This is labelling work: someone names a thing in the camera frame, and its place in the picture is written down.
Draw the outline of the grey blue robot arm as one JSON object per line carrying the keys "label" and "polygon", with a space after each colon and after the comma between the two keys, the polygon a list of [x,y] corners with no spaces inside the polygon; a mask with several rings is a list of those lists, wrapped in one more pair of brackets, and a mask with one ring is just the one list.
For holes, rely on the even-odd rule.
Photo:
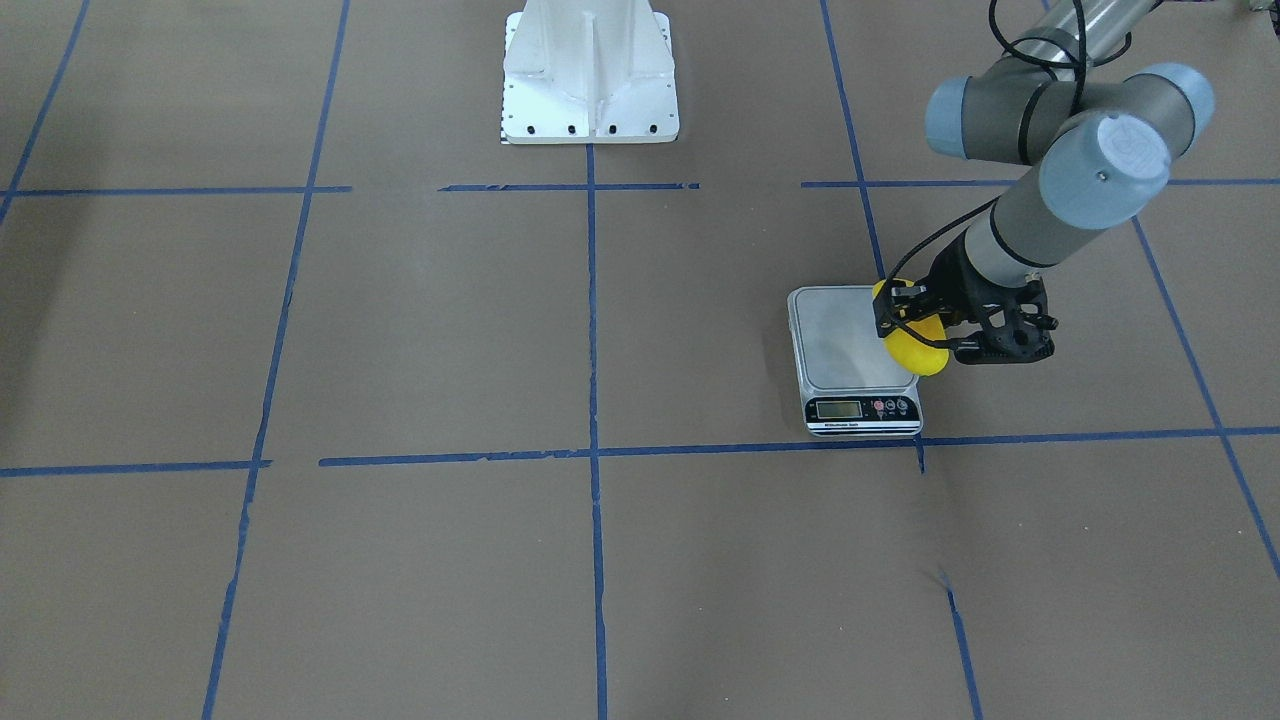
{"label": "grey blue robot arm", "polygon": [[1034,363],[1053,352],[1059,323],[1044,273],[1158,196],[1217,109],[1210,79],[1179,63],[1119,82],[1091,79],[1128,51],[1153,9],[1152,1],[1056,1],[1016,36],[989,15],[1000,59],[933,92],[925,140],[938,154],[1024,174],[943,228],[948,243],[923,278],[891,272],[876,291],[876,333],[888,346],[965,364]]}

